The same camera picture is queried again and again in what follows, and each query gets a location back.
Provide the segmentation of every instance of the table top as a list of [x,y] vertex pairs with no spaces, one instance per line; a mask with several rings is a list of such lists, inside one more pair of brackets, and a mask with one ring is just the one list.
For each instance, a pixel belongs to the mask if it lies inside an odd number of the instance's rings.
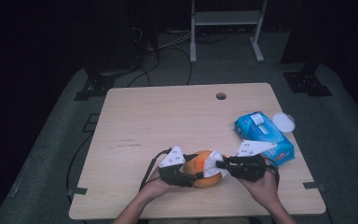
[[[219,100],[216,94],[227,98]],[[219,150],[235,156],[241,140],[234,121],[262,111],[282,112],[268,83],[112,89],[89,147],[69,216],[72,219],[115,218],[137,194],[150,161],[178,145],[185,154]],[[279,195],[290,214],[325,211],[310,170],[292,133],[296,158],[280,166]],[[141,218],[244,217],[268,212],[232,176],[207,189],[179,188],[149,204]]]

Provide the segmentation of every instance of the person's left hand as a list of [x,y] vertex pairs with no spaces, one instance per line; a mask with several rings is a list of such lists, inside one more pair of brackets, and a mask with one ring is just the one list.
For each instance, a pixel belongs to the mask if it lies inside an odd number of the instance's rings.
[[157,167],[149,177],[148,182],[146,182],[145,186],[141,189],[140,193],[145,194],[150,200],[154,200],[164,195],[168,190],[177,188],[180,187],[169,185],[159,177]]

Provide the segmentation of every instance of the shelf leg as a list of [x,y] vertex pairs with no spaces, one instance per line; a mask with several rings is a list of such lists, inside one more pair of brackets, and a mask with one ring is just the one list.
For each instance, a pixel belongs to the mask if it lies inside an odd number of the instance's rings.
[[258,37],[260,36],[261,26],[263,25],[264,15],[266,13],[267,2],[268,2],[268,0],[263,1],[263,5],[261,7],[260,14],[258,15],[258,19],[257,19],[257,26],[255,27],[255,36],[252,36],[250,38],[252,48],[255,52],[255,57],[259,63],[264,62],[264,57],[261,54],[261,50],[260,50],[260,47],[258,47],[257,41],[258,41]]
[[190,40],[190,62],[195,63],[197,61],[196,54],[196,9],[195,0],[191,1],[191,40]]

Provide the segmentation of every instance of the hole in table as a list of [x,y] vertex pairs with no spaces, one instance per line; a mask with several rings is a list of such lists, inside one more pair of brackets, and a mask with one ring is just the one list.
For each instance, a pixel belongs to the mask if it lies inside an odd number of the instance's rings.
[[223,92],[218,92],[218,93],[216,94],[216,98],[217,98],[218,100],[226,100],[227,96],[226,96],[226,94],[223,93]]

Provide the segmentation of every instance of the tissue box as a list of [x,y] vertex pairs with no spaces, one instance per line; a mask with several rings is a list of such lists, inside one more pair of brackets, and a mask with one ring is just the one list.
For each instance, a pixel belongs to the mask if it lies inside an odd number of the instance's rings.
[[275,161],[277,165],[281,165],[295,157],[293,144],[282,134],[282,130],[291,132],[295,124],[291,118],[283,113],[274,116],[273,120],[274,122],[262,112],[257,111],[239,117],[234,123],[234,131],[241,139],[276,143],[275,148],[267,150],[263,154]]

